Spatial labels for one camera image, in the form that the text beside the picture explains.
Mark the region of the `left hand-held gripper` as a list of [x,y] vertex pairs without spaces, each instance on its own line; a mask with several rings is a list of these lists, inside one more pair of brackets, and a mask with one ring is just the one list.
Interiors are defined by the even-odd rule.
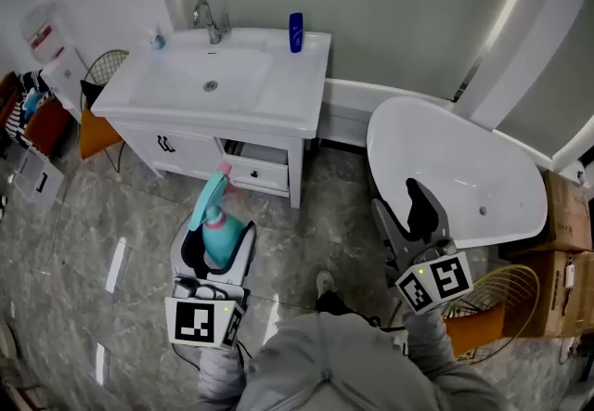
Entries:
[[[242,284],[254,255],[256,226],[232,221],[207,230],[191,231],[191,216],[180,225],[169,250],[173,292],[165,299],[169,341],[188,347],[233,349],[246,312]],[[213,262],[207,274],[205,251]]]

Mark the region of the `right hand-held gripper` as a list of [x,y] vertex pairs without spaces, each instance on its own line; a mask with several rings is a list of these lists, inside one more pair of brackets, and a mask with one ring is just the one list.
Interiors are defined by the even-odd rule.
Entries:
[[394,255],[394,262],[386,265],[392,286],[415,315],[422,315],[473,291],[473,282],[466,252],[450,238],[443,205],[420,181],[408,178],[406,186],[409,230],[383,199],[371,201],[371,212],[382,242]]

